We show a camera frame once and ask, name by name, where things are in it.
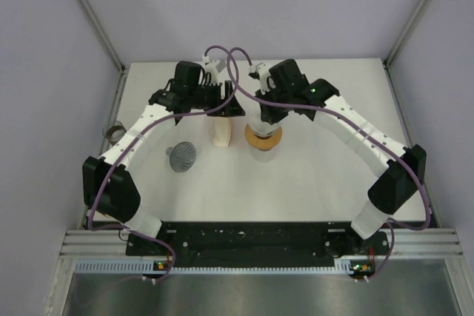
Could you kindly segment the orange coffee filter box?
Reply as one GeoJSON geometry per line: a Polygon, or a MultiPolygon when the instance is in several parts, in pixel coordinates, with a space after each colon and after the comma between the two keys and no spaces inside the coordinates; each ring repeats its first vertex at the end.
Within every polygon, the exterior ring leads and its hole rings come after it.
{"type": "Polygon", "coordinates": [[[232,133],[232,121],[228,117],[215,117],[213,119],[213,145],[215,147],[228,147],[232,133]]]}

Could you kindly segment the white paper coffee filter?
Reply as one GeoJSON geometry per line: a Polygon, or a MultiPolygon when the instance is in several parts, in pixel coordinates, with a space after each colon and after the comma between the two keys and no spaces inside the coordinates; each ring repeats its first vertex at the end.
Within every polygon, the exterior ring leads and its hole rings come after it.
{"type": "Polygon", "coordinates": [[[280,124],[269,124],[262,121],[261,113],[259,111],[255,111],[249,116],[248,125],[255,135],[262,138],[273,135],[273,133],[280,127],[280,124]]]}

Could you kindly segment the wooden dripper ring stand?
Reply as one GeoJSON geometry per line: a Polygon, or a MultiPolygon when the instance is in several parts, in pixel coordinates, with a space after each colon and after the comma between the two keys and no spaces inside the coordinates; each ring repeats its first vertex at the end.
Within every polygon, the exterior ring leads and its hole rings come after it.
{"type": "Polygon", "coordinates": [[[261,136],[256,135],[256,133],[250,128],[250,125],[247,124],[244,130],[244,135],[247,143],[262,152],[270,151],[278,146],[281,141],[283,130],[278,128],[273,131],[270,136],[262,138],[261,136]]]}

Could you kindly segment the grey glass carafe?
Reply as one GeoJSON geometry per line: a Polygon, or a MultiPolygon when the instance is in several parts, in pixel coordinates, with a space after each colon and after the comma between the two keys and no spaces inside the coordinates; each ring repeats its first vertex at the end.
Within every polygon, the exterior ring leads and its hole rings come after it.
{"type": "Polygon", "coordinates": [[[125,135],[127,130],[120,121],[108,121],[102,128],[102,135],[111,145],[117,144],[125,135]]]}

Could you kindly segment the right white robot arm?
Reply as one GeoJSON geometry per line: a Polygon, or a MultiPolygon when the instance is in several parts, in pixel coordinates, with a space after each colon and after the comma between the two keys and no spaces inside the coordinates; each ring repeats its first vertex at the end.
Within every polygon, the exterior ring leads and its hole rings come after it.
{"type": "Polygon", "coordinates": [[[422,185],[426,151],[419,145],[407,147],[385,135],[359,115],[330,82],[323,78],[308,81],[293,59],[275,65],[253,64],[248,74],[260,83],[255,93],[260,113],[249,123],[257,137],[274,137],[279,123],[290,112],[304,115],[340,139],[377,178],[367,192],[368,201],[345,236],[351,252],[365,252],[373,244],[372,235],[422,185]]]}

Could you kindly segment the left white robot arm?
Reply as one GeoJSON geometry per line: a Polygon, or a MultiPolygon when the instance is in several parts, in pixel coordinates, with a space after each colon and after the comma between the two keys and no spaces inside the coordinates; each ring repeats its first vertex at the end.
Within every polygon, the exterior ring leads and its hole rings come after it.
{"type": "Polygon", "coordinates": [[[232,118],[245,114],[233,96],[233,83],[220,82],[225,69],[222,60],[203,64],[177,63],[174,76],[165,88],[154,92],[137,121],[111,148],[98,158],[83,163],[84,202],[92,212],[100,212],[142,235],[142,245],[160,254],[168,237],[160,232],[161,220],[146,205],[147,192],[134,181],[158,140],[195,110],[199,115],[232,118]]]}

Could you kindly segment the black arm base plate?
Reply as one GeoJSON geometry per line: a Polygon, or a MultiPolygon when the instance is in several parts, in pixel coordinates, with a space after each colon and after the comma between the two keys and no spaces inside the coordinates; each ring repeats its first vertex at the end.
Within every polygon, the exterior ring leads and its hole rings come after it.
{"type": "Polygon", "coordinates": [[[364,240],[348,222],[166,222],[157,238],[135,235],[126,241],[127,256],[176,257],[177,267],[321,267],[336,258],[385,256],[386,233],[364,240]]]}

